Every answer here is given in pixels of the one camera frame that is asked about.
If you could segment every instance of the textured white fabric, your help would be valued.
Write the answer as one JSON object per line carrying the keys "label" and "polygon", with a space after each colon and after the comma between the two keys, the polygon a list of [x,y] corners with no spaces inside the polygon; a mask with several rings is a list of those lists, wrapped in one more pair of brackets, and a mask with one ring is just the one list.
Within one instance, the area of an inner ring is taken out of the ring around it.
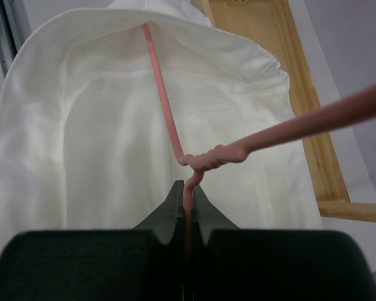
{"label": "textured white fabric", "polygon": [[[293,117],[273,55],[186,19],[165,0],[122,0],[63,13],[25,42],[0,101],[0,252],[20,231],[131,228],[191,175],[170,148],[147,21],[185,152]],[[202,187],[243,228],[321,226],[300,141],[208,172]]]}

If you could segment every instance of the wooden frame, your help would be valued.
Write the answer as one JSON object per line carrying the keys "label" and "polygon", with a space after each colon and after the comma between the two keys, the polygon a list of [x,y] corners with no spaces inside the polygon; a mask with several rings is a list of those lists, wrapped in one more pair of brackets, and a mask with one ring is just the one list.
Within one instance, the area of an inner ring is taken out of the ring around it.
{"label": "wooden frame", "polygon": [[[278,57],[290,74],[295,115],[320,108],[288,0],[191,0],[213,26],[246,36]],[[329,134],[303,140],[322,216],[376,222],[376,204],[351,203]]]}

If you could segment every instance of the gray wall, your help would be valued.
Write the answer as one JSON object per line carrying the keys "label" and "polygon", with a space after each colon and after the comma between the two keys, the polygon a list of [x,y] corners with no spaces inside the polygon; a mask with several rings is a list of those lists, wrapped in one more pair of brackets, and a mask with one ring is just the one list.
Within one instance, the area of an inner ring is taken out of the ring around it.
{"label": "gray wall", "polygon": [[[304,0],[342,97],[376,83],[376,0]],[[376,191],[376,120],[353,127]]]}
{"label": "gray wall", "polygon": [[43,23],[64,11],[75,8],[105,8],[113,0],[23,0],[15,1],[15,5],[24,4],[32,31]]}

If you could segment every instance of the garment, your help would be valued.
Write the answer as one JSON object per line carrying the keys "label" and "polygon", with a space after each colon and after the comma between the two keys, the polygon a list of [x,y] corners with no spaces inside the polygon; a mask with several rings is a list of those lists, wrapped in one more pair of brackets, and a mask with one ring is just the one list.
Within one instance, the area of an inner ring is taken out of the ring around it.
{"label": "garment", "polygon": [[[146,22],[186,153],[293,117],[277,59],[201,20],[171,1],[122,0],[65,12],[28,38],[0,101],[0,252],[21,231],[134,227],[191,176],[170,148]],[[210,171],[201,186],[239,227],[321,226],[301,141]]]}

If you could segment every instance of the pink hanger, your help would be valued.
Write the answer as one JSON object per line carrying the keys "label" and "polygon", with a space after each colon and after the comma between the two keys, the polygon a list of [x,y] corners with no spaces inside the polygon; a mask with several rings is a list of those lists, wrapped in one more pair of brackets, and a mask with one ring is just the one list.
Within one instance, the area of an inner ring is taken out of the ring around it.
{"label": "pink hanger", "polygon": [[218,168],[229,162],[239,163],[245,161],[250,153],[260,149],[331,130],[337,130],[342,127],[348,127],[349,125],[376,117],[376,85],[374,85],[356,95],[349,96],[319,110],[249,135],[229,145],[218,145],[206,154],[198,156],[191,154],[184,155],[177,129],[175,128],[174,118],[152,35],[150,34],[147,23],[145,23],[142,28],[147,40],[150,60],[152,62],[164,119],[174,155],[180,165],[189,165],[194,170],[194,174],[186,182],[183,192],[185,211],[185,258],[187,260],[191,258],[191,211],[193,208],[193,192],[195,186],[202,181],[205,171],[210,171],[211,169]]}

